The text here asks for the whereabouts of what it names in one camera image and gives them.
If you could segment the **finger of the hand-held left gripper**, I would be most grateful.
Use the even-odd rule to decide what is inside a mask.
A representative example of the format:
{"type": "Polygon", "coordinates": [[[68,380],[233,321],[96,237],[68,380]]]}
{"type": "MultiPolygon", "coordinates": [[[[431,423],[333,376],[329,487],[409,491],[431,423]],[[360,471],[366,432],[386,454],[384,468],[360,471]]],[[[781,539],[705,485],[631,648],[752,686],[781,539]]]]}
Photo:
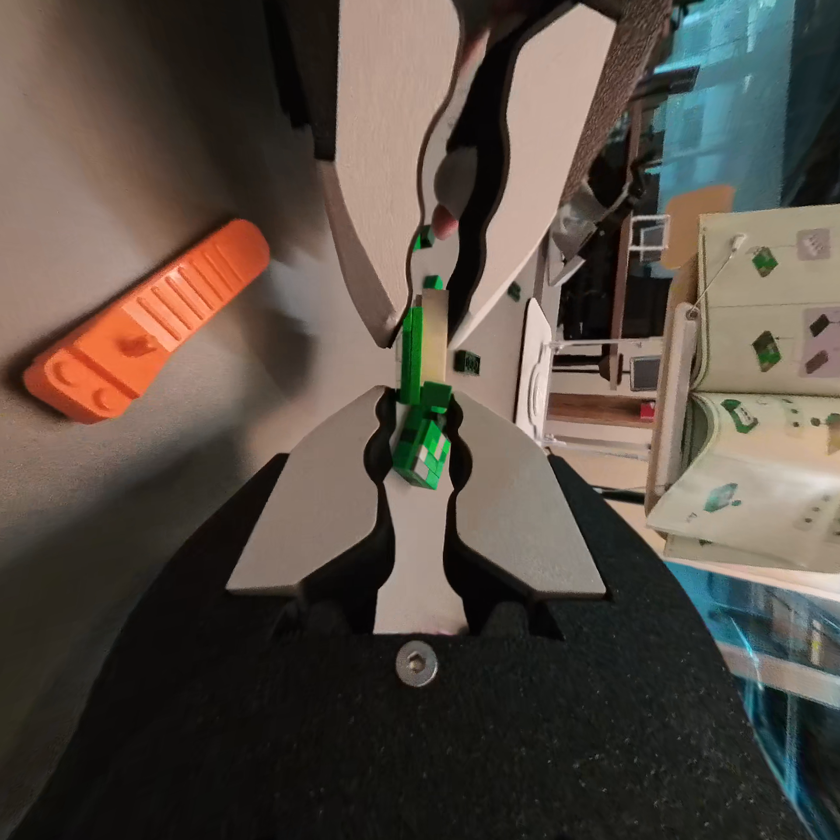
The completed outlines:
{"type": "Polygon", "coordinates": [[[335,152],[321,162],[320,181],[345,286],[383,349],[410,305],[422,159],[462,34],[453,2],[339,3],[335,152]]]}
{"type": "Polygon", "coordinates": [[[479,64],[450,136],[475,166],[448,280],[451,346],[495,306],[553,221],[617,18],[607,2],[541,2],[479,64]]]}

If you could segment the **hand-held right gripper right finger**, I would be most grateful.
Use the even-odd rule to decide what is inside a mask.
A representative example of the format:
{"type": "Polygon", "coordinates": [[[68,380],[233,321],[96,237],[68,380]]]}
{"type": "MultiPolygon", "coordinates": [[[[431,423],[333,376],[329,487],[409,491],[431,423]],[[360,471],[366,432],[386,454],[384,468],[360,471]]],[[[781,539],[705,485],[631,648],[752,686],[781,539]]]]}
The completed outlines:
{"type": "Polygon", "coordinates": [[[467,395],[450,404],[445,575],[464,602],[602,599],[606,585],[549,457],[467,395]]]}

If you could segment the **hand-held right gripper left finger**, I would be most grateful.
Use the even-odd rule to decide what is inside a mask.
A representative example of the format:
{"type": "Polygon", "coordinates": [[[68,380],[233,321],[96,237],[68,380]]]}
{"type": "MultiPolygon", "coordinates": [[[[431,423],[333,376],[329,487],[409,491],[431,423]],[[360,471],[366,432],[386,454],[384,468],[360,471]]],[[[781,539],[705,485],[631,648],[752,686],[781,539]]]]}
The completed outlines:
{"type": "Polygon", "coordinates": [[[395,565],[384,479],[396,396],[376,385],[290,452],[226,588],[238,595],[351,597],[377,592],[395,565]]]}

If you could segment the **green white lego assembly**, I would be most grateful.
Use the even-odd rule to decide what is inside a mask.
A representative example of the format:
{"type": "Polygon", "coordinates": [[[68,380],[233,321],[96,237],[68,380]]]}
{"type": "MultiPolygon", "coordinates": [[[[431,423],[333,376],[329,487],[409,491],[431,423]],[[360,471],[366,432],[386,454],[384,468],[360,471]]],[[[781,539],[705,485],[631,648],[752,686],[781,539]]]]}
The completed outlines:
{"type": "Polygon", "coordinates": [[[444,384],[448,354],[448,291],[425,289],[402,322],[398,401],[419,404],[427,382],[444,384]]]}

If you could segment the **green pixelated lego block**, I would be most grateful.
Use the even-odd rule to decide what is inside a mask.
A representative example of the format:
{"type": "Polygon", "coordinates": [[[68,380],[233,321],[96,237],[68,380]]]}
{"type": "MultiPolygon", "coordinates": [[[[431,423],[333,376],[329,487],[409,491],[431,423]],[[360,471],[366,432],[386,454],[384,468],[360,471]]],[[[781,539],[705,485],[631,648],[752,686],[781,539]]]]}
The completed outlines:
{"type": "Polygon", "coordinates": [[[392,453],[392,467],[410,485],[435,490],[449,450],[450,442],[439,416],[412,406],[392,453]]]}

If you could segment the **lego instruction booklet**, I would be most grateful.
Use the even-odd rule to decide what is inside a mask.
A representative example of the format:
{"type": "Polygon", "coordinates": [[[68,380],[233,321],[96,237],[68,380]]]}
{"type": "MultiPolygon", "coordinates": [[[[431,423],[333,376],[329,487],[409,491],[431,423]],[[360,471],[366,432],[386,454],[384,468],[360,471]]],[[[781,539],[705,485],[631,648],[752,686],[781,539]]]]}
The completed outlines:
{"type": "Polygon", "coordinates": [[[700,328],[668,557],[837,574],[839,208],[700,220],[700,328]]]}

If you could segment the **white book stand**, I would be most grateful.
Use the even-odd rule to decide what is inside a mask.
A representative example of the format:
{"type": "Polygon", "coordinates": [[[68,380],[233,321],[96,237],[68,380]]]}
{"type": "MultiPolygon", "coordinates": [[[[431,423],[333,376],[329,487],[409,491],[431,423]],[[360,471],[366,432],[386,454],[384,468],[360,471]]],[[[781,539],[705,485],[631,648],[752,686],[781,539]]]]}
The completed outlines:
{"type": "Polygon", "coordinates": [[[690,391],[691,365],[697,351],[700,328],[698,299],[697,251],[690,249],[690,240],[699,239],[700,217],[724,214],[732,210],[736,189],[731,185],[711,185],[676,196],[660,215],[629,214],[622,222],[618,240],[618,261],[614,287],[614,312],[623,320],[626,301],[627,267],[633,252],[653,250],[667,254],[675,270],[665,316],[663,348],[659,356],[657,391],[653,419],[642,418],[644,400],[609,395],[568,395],[565,402],[550,394],[553,358],[565,349],[590,345],[586,341],[548,340],[550,331],[540,307],[534,316],[526,317],[520,363],[516,425],[534,441],[549,448],[558,445],[572,448],[572,443],[552,438],[543,432],[547,418],[570,423],[596,425],[650,426],[652,441],[647,455],[620,449],[617,444],[600,448],[592,440],[584,440],[580,448],[615,457],[636,457],[647,461],[644,507],[651,511],[678,477],[680,448],[686,421],[690,391]]]}

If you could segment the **orange brick separator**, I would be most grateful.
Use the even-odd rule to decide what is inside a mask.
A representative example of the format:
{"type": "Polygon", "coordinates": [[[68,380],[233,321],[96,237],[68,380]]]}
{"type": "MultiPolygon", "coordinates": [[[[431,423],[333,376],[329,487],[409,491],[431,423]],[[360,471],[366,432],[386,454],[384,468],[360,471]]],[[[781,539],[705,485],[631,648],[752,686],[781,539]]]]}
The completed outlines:
{"type": "Polygon", "coordinates": [[[228,222],[36,356],[27,392],[79,424],[120,417],[269,262],[257,226],[228,222]]]}

